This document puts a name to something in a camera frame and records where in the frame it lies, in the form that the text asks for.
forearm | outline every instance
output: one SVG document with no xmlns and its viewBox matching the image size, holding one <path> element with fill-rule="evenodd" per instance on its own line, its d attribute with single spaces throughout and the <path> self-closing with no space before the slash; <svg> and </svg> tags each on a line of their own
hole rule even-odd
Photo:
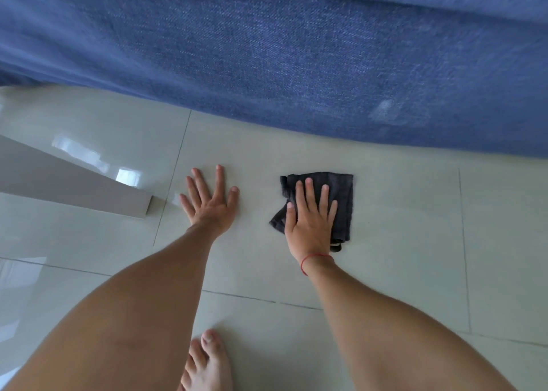
<svg viewBox="0 0 548 391">
<path fill-rule="evenodd" d="M 6 390 L 176 389 L 214 239 L 192 227 L 114 275 L 67 314 Z"/>
<path fill-rule="evenodd" d="M 323 257 L 308 273 L 358 390 L 514 390 L 473 348 L 423 312 Z"/>
</svg>

glossy floor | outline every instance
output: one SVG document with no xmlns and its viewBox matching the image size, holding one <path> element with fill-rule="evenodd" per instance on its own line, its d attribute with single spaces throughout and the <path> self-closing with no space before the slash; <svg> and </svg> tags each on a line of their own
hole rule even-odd
<svg viewBox="0 0 548 391">
<path fill-rule="evenodd" d="M 241 207 L 214 246 L 195 333 L 219 328 L 237 389 L 352 389 L 267 224 L 279 175 L 310 171 L 355 176 L 343 268 L 461 333 L 519 390 L 548 383 L 548 161 L 307 136 L 83 88 L 13 89 L 2 103 L 0 134 L 156 198 L 138 220 L 0 194 L 0 386 L 94 287 L 183 233 L 185 176 L 211 179 L 217 163 Z"/>
</svg>

cleaning rag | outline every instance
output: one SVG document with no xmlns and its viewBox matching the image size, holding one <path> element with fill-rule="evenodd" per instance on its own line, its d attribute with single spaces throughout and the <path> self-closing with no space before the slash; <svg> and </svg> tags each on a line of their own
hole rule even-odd
<svg viewBox="0 0 548 391">
<path fill-rule="evenodd" d="M 340 174 L 331 172 L 316 172 L 306 174 L 290 174 L 288 176 L 280 176 L 279 180 L 282 184 L 282 195 L 295 205 L 297 211 L 297 219 L 299 211 L 295 200 L 295 186 L 301 180 L 304 184 L 306 178 L 312 178 L 314 182 L 314 195 L 316 203 L 319 203 L 319 198 L 322 192 L 323 185 L 329 185 L 329 206 L 331 202 L 337 201 L 337 214 L 333 222 L 331 231 L 331 251 L 338 252 L 341 250 L 341 244 L 350 240 L 350 221 L 352 219 L 353 206 L 353 179 L 352 174 Z M 284 207 L 278 211 L 270 220 L 270 225 L 282 234 L 285 232 L 285 215 L 287 213 L 287 202 Z"/>
</svg>

hand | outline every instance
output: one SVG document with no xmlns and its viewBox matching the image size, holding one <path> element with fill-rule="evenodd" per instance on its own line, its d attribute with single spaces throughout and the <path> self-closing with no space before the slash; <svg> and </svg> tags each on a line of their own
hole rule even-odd
<svg viewBox="0 0 548 391">
<path fill-rule="evenodd" d="M 225 201 L 225 173 L 223 166 L 217 165 L 215 193 L 209 194 L 209 188 L 199 169 L 192 169 L 194 179 L 186 177 L 188 195 L 180 194 L 181 206 L 188 215 L 192 226 L 206 225 L 212 229 L 214 236 L 225 233 L 234 218 L 238 208 L 238 188 L 230 188 L 228 201 Z"/>
<path fill-rule="evenodd" d="M 307 255 L 329 253 L 337 201 L 331 203 L 328 213 L 329 186 L 324 185 L 318 208 L 312 178 L 306 180 L 306 199 L 301 181 L 297 182 L 295 192 L 299 220 L 297 221 L 295 206 L 289 202 L 285 218 L 285 237 L 291 254 L 300 264 Z"/>
</svg>

blue sofa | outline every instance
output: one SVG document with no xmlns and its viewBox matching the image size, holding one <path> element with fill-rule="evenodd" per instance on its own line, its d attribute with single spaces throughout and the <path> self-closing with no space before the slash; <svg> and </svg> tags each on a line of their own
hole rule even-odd
<svg viewBox="0 0 548 391">
<path fill-rule="evenodd" d="M 548 0 L 0 0 L 0 84 L 37 82 L 545 157 Z"/>
</svg>

